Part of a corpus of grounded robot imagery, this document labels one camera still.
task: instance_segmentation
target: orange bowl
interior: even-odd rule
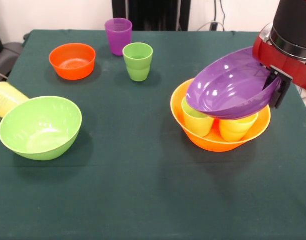
[[[219,129],[219,120],[214,121],[213,127],[210,133],[205,137],[200,137],[190,132],[184,124],[183,111],[182,111],[182,100],[186,96],[187,90],[193,79],[190,79],[182,83],[173,93],[171,97],[171,111],[178,122],[182,127],[188,138],[198,147],[210,151],[210,152],[228,152],[237,147],[259,137],[264,131],[268,128],[271,121],[271,110],[269,106],[266,106],[259,112],[258,119],[252,126],[252,128],[247,132],[245,137],[237,142],[227,142],[225,141],[220,134]]]
[[[66,80],[81,80],[89,76],[95,66],[96,52],[83,43],[68,43],[55,48],[49,62],[56,73]]]

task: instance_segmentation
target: yellow cup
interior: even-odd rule
[[[219,131],[227,142],[240,141],[257,121],[259,113],[238,120],[220,120]]]
[[[27,96],[18,91],[8,82],[0,82],[0,117],[11,111],[14,107],[29,100]]]
[[[186,100],[182,100],[182,110],[186,128],[199,137],[205,137],[211,131],[214,118],[191,108]]]

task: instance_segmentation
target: yellow-green cup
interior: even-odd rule
[[[142,82],[149,76],[153,58],[153,48],[142,42],[134,42],[123,48],[123,58],[129,77]]]
[[[185,126],[190,132],[199,137],[205,137],[210,133],[214,118],[190,107],[186,97],[182,100],[182,110]]]
[[[0,82],[0,117],[4,116],[16,106],[29,100],[27,96],[10,85],[8,82]]]
[[[222,138],[227,142],[240,141],[254,125],[259,113],[238,120],[220,120],[219,131]]]

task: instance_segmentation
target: table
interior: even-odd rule
[[[170,110],[177,86],[257,35],[134,32],[154,49],[136,83],[105,32],[34,30],[9,82],[30,98],[74,101],[83,124],[53,161],[0,142],[0,239],[306,239],[306,108],[295,86],[262,136],[226,153],[196,147]],[[69,42],[97,52],[87,79],[62,80],[49,64]]]

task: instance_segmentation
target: green cup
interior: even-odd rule
[[[134,42],[124,47],[123,57],[129,77],[135,82],[148,78],[153,57],[153,48],[142,42]]]

